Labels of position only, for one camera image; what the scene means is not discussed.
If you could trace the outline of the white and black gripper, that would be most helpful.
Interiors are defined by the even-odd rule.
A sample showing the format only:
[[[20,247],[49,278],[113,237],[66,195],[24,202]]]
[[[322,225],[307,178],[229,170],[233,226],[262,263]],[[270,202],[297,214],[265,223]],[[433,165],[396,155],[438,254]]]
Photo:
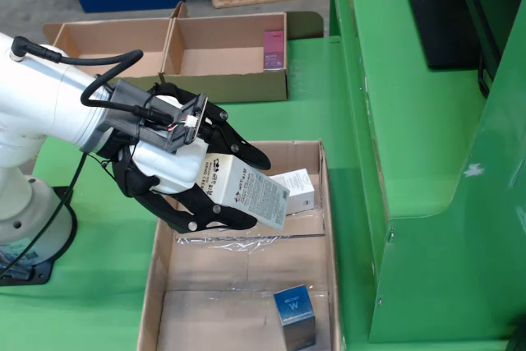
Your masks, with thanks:
[[[143,122],[138,142],[112,157],[113,177],[123,195],[179,233],[256,226],[255,217],[214,203],[194,183],[207,149],[235,155],[260,170],[271,167],[267,155],[242,138],[228,123],[228,113],[206,96],[169,82],[155,83],[154,93],[153,110],[167,114],[170,122]]]

